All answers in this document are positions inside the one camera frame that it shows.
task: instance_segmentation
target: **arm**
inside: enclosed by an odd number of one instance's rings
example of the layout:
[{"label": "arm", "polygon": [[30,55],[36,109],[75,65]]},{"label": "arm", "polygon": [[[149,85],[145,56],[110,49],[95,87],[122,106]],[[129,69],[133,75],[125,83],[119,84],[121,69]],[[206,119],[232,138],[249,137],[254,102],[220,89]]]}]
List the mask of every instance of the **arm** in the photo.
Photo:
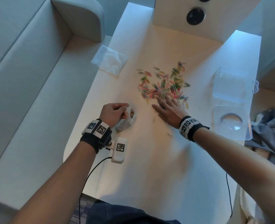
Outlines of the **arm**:
[{"label": "arm", "polygon": [[[188,114],[173,99],[158,98],[158,102],[165,110],[157,105],[152,105],[153,108],[165,122],[178,129],[181,119]],[[198,129],[193,139],[275,223],[275,165],[246,147],[206,128]]]},{"label": "arm", "polygon": [[[126,108],[126,103],[105,105],[100,119],[112,128],[119,119],[126,118]],[[60,168],[20,209],[11,224],[69,223],[95,157],[94,148],[80,142]]]}]

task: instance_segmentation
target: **sofa backrest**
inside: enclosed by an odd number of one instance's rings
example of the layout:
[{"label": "sofa backrest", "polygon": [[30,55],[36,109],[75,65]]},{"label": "sofa backrest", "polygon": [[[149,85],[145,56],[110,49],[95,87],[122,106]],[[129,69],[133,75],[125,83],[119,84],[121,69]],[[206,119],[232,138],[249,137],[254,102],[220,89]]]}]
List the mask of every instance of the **sofa backrest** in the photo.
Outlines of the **sofa backrest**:
[{"label": "sofa backrest", "polygon": [[0,157],[71,37],[50,0],[0,0]]}]

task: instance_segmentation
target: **white table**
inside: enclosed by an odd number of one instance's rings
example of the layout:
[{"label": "white table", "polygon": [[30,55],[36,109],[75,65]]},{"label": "white table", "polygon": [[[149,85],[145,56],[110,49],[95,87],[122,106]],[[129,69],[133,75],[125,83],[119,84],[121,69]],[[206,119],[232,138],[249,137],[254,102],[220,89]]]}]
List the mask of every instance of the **white table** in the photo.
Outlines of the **white table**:
[{"label": "white table", "polygon": [[[98,71],[66,145],[64,161],[83,129],[99,117],[104,104],[132,102],[137,107],[137,120],[118,135],[128,139],[125,162],[105,161],[90,176],[83,193],[108,203],[141,208],[162,219],[226,223],[231,210],[225,172],[208,153],[163,123],[151,108],[156,99],[147,105],[137,89],[142,75],[136,69],[154,72],[155,66],[170,72],[178,61],[186,62],[183,78],[191,84],[184,88],[189,96],[188,112],[211,126],[214,72],[227,66],[254,80],[261,37],[236,31],[222,44],[154,26],[152,14],[152,8],[128,4],[109,47],[128,55],[129,60],[118,79]],[[160,80],[153,76],[150,81]],[[93,166],[109,155],[108,150],[100,151]],[[230,177],[229,186],[234,200],[237,184]]]}]

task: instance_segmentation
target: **person's left hand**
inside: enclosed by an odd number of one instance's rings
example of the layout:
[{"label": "person's left hand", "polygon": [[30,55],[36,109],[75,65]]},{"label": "person's left hand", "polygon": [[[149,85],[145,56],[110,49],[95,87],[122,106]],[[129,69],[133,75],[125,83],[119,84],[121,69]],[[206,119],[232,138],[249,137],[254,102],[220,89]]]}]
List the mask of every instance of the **person's left hand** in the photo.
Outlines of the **person's left hand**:
[{"label": "person's left hand", "polygon": [[104,105],[100,114],[100,119],[102,122],[113,128],[120,119],[126,119],[125,111],[127,109],[128,103],[114,103]]}]

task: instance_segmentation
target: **forearm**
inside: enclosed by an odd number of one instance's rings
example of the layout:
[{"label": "forearm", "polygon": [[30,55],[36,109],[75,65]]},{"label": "forearm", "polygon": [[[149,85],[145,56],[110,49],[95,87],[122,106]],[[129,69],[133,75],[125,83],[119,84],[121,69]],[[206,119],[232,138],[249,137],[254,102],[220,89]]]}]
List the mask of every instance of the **forearm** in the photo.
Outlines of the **forearm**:
[{"label": "forearm", "polygon": [[193,138],[275,222],[275,165],[205,128],[197,130]]},{"label": "forearm", "polygon": [[11,224],[69,223],[95,156],[93,147],[80,142],[63,165],[21,208]]}]

